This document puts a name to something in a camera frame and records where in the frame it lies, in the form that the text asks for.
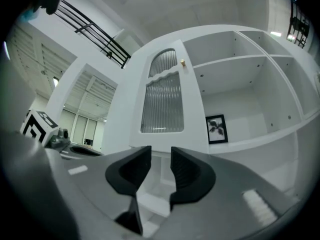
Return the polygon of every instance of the white shelving unit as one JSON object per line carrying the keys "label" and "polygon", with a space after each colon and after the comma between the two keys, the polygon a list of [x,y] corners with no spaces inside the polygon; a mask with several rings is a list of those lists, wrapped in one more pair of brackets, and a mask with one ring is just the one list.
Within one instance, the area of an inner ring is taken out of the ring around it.
{"label": "white shelving unit", "polygon": [[254,44],[234,31],[200,36],[183,44],[193,66],[227,58],[263,54]]}
{"label": "white shelving unit", "polygon": [[282,75],[265,55],[194,67],[205,116],[223,114],[229,143],[257,138],[301,121]]}
{"label": "white shelving unit", "polygon": [[313,115],[320,108],[320,99],[301,65],[292,56],[271,55],[271,57],[292,84],[305,118]]}

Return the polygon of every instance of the black picture frame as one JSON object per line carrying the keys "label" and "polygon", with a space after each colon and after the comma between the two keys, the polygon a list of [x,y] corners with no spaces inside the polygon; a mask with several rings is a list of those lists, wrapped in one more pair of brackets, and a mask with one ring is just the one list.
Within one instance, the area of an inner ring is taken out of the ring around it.
{"label": "black picture frame", "polygon": [[[208,121],[212,120],[212,119],[221,119],[222,122],[222,129],[223,129],[223,136],[224,139],[219,139],[219,140],[211,140],[210,139],[210,129],[208,126]],[[227,133],[227,127],[226,127],[226,121],[225,121],[225,117],[223,114],[218,114],[218,115],[213,115],[213,116],[206,116],[205,117],[205,125],[206,125],[206,131],[208,134],[208,141],[209,144],[218,144],[218,143],[227,143],[228,142],[228,133]]]}

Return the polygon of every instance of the shelf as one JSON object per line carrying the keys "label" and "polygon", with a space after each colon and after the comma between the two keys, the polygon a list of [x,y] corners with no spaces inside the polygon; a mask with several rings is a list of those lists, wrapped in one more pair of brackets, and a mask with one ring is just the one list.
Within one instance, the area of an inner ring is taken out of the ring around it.
{"label": "shelf", "polygon": [[260,46],[267,54],[270,55],[290,55],[289,52],[279,44],[270,35],[263,31],[240,31],[246,35],[258,46]]}
{"label": "shelf", "polygon": [[254,44],[234,31],[200,36],[183,44],[193,66],[227,58],[263,54]]}
{"label": "shelf", "polygon": [[319,109],[320,98],[317,90],[313,88],[307,74],[299,63],[292,57],[274,56],[272,58],[279,65],[289,79],[297,97],[299,98],[303,114],[307,115]]}
{"label": "shelf", "polygon": [[293,58],[291,55],[270,54],[273,58]]}
{"label": "shelf", "polygon": [[209,145],[209,154],[215,155],[215,154],[224,154],[224,153],[230,153],[230,152],[238,152],[238,151],[249,150],[249,149],[253,149],[256,147],[260,147],[260,146],[266,145],[268,143],[272,143],[274,141],[277,141],[283,137],[286,137],[286,136],[296,132],[297,130],[306,126],[308,123],[310,123],[312,120],[314,120],[319,115],[320,115],[320,111],[316,112],[308,119],[306,119],[296,125],[288,127],[284,130],[271,132],[271,133],[268,133],[267,135],[263,135],[260,137],[247,139],[247,140],[243,140],[243,141],[238,141],[238,142],[228,142],[228,143]]}
{"label": "shelf", "polygon": [[215,94],[249,87],[263,67],[265,60],[264,55],[251,55],[221,59],[195,66],[194,73],[201,94]]}
{"label": "shelf", "polygon": [[224,115],[229,145],[301,122],[289,81],[265,56],[224,59],[194,72],[205,116]]}

